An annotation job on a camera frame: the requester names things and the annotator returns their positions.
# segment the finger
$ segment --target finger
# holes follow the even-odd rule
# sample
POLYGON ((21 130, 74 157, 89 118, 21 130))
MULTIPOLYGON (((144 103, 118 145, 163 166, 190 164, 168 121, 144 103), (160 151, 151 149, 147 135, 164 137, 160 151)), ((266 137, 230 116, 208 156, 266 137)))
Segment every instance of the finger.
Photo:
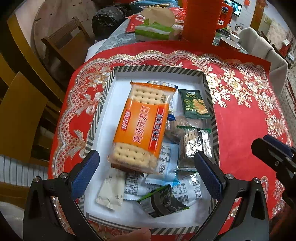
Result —
POLYGON ((151 232, 147 228, 138 229, 129 234, 119 235, 111 238, 110 241, 149 241, 151 232))

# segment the tissue box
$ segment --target tissue box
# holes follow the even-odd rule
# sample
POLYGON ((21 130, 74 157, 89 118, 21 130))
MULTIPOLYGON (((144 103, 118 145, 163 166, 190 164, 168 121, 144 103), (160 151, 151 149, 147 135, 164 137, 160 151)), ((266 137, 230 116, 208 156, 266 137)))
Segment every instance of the tissue box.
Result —
POLYGON ((149 19, 135 27, 137 41, 178 40, 180 33, 179 29, 166 27, 157 22, 149 24, 149 19))

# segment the brown paper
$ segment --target brown paper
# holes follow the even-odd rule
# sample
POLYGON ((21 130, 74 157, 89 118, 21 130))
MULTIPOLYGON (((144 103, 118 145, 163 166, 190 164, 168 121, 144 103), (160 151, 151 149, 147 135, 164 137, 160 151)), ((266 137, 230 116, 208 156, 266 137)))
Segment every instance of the brown paper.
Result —
POLYGON ((140 12, 149 23, 157 22, 166 27, 171 27, 175 23, 175 15, 168 8, 149 7, 140 12))

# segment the television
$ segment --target television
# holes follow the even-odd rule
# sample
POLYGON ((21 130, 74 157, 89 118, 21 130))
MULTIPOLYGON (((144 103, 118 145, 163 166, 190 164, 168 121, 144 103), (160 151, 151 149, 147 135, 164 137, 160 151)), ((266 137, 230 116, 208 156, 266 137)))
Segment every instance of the television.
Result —
POLYGON ((224 0, 224 3, 226 3, 227 5, 233 7, 233 12, 232 14, 235 15, 235 16, 238 16, 240 15, 240 12, 242 10, 242 5, 239 4, 238 2, 236 1, 231 1, 231 0, 224 0))

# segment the orange cracker package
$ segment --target orange cracker package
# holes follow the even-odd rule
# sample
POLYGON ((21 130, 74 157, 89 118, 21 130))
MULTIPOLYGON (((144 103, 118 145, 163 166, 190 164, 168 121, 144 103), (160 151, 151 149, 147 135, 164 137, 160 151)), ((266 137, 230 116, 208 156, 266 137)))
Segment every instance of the orange cracker package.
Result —
POLYGON ((176 89, 148 83, 131 85, 108 160, 135 171, 154 173, 169 103, 176 89))

